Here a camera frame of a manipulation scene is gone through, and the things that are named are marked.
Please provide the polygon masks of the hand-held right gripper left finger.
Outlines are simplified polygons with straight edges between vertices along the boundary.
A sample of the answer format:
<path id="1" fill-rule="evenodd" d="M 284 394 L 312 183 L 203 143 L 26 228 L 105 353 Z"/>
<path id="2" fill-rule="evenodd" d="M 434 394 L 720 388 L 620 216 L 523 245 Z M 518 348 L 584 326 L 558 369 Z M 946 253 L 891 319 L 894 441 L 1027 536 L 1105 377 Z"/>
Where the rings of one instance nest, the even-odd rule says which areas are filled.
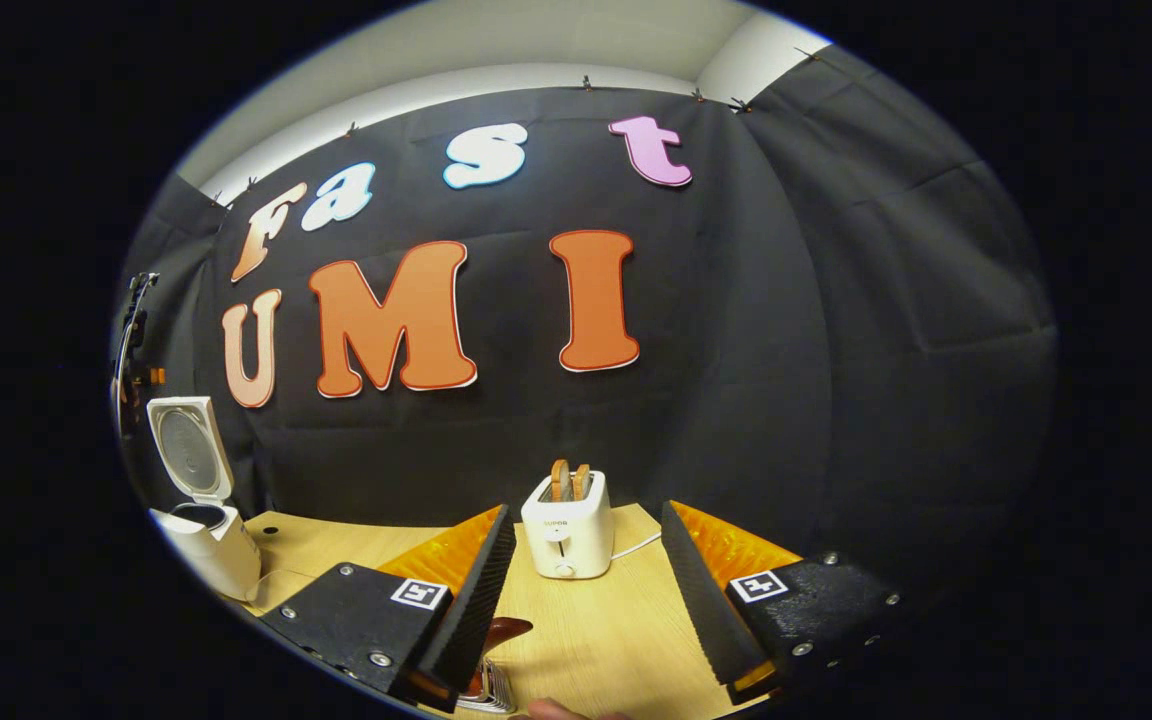
<path id="1" fill-rule="evenodd" d="M 259 620 L 370 692 L 452 712 L 488 652 L 515 546 L 499 505 L 380 568 L 338 562 Z"/>

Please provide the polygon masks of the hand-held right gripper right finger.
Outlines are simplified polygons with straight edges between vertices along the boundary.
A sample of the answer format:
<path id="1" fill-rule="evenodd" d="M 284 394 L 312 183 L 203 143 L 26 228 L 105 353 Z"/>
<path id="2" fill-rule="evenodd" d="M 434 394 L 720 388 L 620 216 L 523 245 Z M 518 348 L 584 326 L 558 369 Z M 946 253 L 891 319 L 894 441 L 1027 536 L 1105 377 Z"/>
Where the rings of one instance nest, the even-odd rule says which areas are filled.
<path id="1" fill-rule="evenodd" d="M 836 551 L 801 556 L 679 501 L 664 550 L 710 670 L 736 705 L 824 685 L 905 616 L 904 588 Z"/>

